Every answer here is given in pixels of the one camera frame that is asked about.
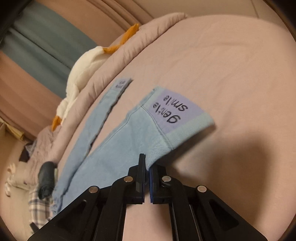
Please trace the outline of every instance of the metal screw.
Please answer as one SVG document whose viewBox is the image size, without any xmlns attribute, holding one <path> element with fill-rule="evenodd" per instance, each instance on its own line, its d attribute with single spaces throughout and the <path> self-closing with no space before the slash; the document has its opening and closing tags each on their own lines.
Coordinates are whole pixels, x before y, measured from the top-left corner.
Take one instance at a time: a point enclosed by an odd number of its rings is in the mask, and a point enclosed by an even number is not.
<svg viewBox="0 0 296 241">
<path fill-rule="evenodd" d="M 98 187 L 96 187 L 96 186 L 92 186 L 92 187 L 89 188 L 89 192 L 90 192 L 90 193 L 96 193 L 98 190 L 99 190 L 99 189 L 98 189 Z"/>
<path fill-rule="evenodd" d="M 197 190 L 198 190 L 199 192 L 206 192 L 207 188 L 206 188 L 205 186 L 198 186 L 198 187 L 197 187 Z"/>
<path fill-rule="evenodd" d="M 129 183 L 129 182 L 131 182 L 132 180 L 133 180 L 133 178 L 130 177 L 130 176 L 126 176 L 126 177 L 124 178 L 124 181 L 125 181 L 126 183 Z"/>
<path fill-rule="evenodd" d="M 171 178 L 170 176 L 163 176 L 163 177 L 162 177 L 162 180 L 163 180 L 164 182 L 169 182 L 170 180 L 172 180 L 172 178 Z"/>
</svg>

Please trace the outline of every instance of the clothing label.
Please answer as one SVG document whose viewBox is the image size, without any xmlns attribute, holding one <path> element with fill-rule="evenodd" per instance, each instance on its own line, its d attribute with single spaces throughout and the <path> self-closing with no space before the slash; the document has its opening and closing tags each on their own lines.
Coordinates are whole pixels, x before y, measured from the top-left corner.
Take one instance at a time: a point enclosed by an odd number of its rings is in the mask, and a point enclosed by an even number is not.
<svg viewBox="0 0 296 241">
<path fill-rule="evenodd" d="M 166 134 L 204 111 L 186 97 L 165 89 L 149 106 L 148 112 Z"/>
<path fill-rule="evenodd" d="M 113 90 L 121 91 L 127 87 L 131 79 L 118 79 L 111 87 Z"/>
</svg>

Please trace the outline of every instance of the pink bedsheet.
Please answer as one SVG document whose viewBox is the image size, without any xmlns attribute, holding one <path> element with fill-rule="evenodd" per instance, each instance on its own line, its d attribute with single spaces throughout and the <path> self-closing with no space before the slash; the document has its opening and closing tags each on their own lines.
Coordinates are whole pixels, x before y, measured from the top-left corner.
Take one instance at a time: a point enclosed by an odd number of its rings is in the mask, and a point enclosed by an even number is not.
<svg viewBox="0 0 296 241">
<path fill-rule="evenodd" d="M 54 143 L 59 173 L 87 117 L 112 81 L 133 82 L 92 150 L 159 85 L 209 113 L 216 130 L 171 157 L 168 172 L 206 185 L 266 236 L 278 240 L 296 213 L 296 43 L 254 18 L 171 14 L 143 25 L 94 74 Z M 128 208 L 123 240 L 171 240 L 168 207 Z"/>
</svg>

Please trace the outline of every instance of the white plush toy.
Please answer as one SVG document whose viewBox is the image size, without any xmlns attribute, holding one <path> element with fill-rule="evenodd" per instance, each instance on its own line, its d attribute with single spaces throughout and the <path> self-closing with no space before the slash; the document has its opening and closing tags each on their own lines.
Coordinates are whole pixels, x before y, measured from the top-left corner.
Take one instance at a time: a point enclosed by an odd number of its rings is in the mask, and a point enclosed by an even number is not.
<svg viewBox="0 0 296 241">
<path fill-rule="evenodd" d="M 104 52 L 103 47 L 98 46 L 84 53 L 76 61 L 68 77 L 66 98 L 61 101 L 57 108 L 57 114 L 52 123 L 52 131 L 63 122 L 80 91 L 109 56 Z"/>
</svg>

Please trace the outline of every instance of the pink curtain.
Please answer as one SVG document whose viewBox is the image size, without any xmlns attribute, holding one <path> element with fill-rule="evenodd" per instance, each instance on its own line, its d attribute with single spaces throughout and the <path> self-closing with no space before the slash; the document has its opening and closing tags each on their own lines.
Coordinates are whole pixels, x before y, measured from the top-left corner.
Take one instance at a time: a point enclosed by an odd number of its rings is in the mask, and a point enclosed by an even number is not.
<svg viewBox="0 0 296 241">
<path fill-rule="evenodd" d="M 133 0 L 37 0 L 108 47 L 135 23 L 152 17 Z M 55 116 L 61 98 L 0 51 L 0 116 L 33 139 Z"/>
</svg>

